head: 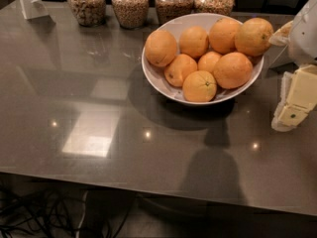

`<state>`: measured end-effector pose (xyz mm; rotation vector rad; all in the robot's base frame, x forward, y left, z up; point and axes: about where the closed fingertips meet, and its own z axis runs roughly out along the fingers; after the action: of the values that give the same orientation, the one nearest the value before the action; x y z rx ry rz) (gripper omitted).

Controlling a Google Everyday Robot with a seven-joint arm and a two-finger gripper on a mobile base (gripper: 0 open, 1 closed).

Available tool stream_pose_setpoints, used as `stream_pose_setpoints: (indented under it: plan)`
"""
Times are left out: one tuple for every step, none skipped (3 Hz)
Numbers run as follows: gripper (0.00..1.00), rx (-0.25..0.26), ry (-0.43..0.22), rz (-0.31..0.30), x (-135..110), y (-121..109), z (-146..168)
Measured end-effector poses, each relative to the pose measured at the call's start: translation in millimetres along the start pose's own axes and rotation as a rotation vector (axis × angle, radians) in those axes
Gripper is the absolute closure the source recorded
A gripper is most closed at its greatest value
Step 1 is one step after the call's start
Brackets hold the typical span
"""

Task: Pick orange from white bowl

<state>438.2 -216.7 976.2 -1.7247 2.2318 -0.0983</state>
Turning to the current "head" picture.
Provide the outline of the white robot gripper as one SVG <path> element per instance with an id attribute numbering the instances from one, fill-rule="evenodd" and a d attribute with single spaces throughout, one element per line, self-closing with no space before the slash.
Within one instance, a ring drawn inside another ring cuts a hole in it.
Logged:
<path id="1" fill-rule="evenodd" d="M 280 27 L 268 41 L 279 47 L 288 44 L 289 57 L 297 65 L 303 64 L 294 73 L 283 75 L 280 101 L 271 121 L 272 129 L 287 132 L 303 122 L 317 105 L 317 0 L 308 0 L 293 22 Z"/>

